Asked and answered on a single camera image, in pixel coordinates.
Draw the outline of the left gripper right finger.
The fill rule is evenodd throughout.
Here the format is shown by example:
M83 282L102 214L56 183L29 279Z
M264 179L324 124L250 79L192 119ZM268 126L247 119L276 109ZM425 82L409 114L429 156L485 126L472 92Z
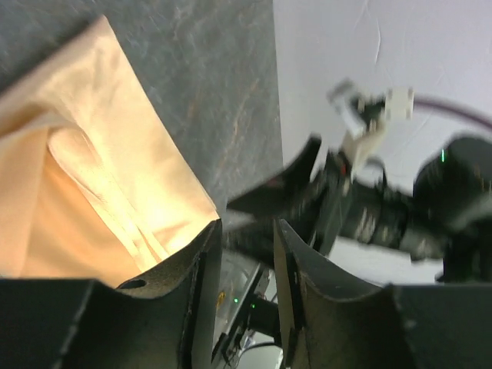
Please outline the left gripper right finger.
M283 220L274 269L288 368L489 368L488 284L382 288L339 268Z

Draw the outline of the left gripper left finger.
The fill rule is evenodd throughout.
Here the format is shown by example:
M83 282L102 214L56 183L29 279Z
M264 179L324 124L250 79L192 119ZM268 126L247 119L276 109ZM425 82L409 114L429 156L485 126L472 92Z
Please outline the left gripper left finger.
M81 279L1 282L3 368L209 368L220 221L111 288Z

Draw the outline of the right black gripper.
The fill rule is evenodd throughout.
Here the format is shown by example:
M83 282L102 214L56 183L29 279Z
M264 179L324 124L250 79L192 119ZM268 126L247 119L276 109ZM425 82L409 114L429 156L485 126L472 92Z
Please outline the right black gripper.
M227 209L249 215L276 215L297 200L311 180L321 147L312 135L298 156L282 171L227 203ZM311 247L329 254L340 236L370 244L381 224L383 191L380 182L372 187L352 178L352 167L342 152L327 153L322 174L327 188L321 196L318 217L304 214L285 221ZM274 220L244 224L224 233L224 249L259 262L274 264Z

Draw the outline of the peach satin napkin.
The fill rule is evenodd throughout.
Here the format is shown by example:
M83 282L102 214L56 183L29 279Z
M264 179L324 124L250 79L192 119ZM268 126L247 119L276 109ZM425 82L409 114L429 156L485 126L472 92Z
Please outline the peach satin napkin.
M115 287L217 218L107 18L2 93L2 276Z

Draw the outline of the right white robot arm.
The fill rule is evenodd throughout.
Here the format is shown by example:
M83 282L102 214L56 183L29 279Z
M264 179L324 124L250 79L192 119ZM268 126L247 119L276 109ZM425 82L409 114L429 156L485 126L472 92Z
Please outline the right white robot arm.
M412 261L440 260L441 283L491 279L491 144L458 136L428 160L409 194L387 177L368 186L354 178L341 151L327 153L314 168L321 146L311 137L283 171L232 198L228 209L254 217L254 234L270 234L283 218L319 254L336 238L348 238L408 254Z

